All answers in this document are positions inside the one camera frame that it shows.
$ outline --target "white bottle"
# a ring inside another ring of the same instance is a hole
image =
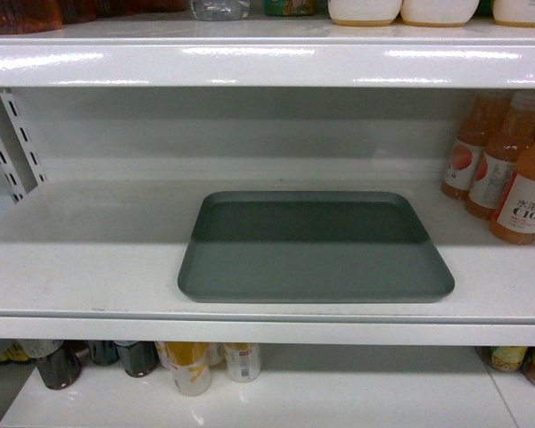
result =
[[[333,23],[347,27],[389,25],[400,12],[402,0],[329,0]]]
[[[480,0],[404,0],[402,20],[420,27],[461,27],[472,19]]]
[[[535,0],[494,0],[493,17],[500,25],[535,27]]]

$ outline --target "bottle cap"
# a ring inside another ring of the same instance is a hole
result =
[[[517,91],[511,107],[521,111],[535,111],[535,91]]]

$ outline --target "plastic tray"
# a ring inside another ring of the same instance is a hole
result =
[[[398,194],[220,192],[202,203],[178,287],[202,302],[429,302],[454,278]]]

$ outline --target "white metal shelf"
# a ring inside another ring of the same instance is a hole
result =
[[[202,199],[230,189],[398,192],[456,289],[428,304],[193,302],[176,285],[185,247]],[[535,345],[535,244],[502,243],[437,180],[51,181],[0,218],[0,337],[46,336]]]
[[[210,387],[195,398],[178,394],[163,368],[133,379],[119,364],[87,366],[64,391],[49,391],[34,372],[0,424],[241,425],[515,427],[473,349],[297,345],[262,345],[262,372],[251,383],[214,368]]]
[[[535,29],[141,14],[0,37],[0,86],[535,87]]]

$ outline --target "canned drink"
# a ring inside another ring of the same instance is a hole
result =
[[[167,342],[172,378],[181,394],[194,397],[210,386],[207,347],[204,342]]]
[[[211,342],[206,349],[206,358],[209,366],[217,366],[224,361],[224,346],[222,343]]]
[[[228,375],[236,382],[251,382],[259,375],[261,359],[257,343],[224,343]]]

